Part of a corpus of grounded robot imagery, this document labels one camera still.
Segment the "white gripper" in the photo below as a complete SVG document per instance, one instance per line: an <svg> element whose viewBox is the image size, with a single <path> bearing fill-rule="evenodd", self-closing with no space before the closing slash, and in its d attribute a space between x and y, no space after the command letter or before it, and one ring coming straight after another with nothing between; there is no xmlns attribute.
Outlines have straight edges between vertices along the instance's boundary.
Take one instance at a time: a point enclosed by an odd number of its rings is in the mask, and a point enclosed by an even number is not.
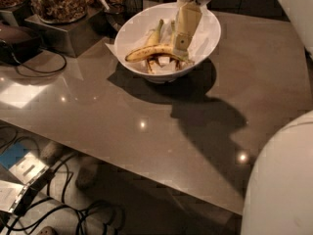
<svg viewBox="0 0 313 235"><path fill-rule="evenodd" d="M188 48L201 21L201 7L211 0L177 0L178 11L175 18L173 53L188 57Z"/></svg>

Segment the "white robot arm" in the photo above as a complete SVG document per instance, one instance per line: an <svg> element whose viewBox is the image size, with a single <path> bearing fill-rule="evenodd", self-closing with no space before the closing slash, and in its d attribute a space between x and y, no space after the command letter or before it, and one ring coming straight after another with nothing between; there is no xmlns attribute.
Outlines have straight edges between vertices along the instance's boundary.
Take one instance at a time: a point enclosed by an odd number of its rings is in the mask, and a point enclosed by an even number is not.
<svg viewBox="0 0 313 235"><path fill-rule="evenodd" d="M313 0L279 0L313 52ZM313 235L313 111L281 128L249 177L241 235Z"/></svg>

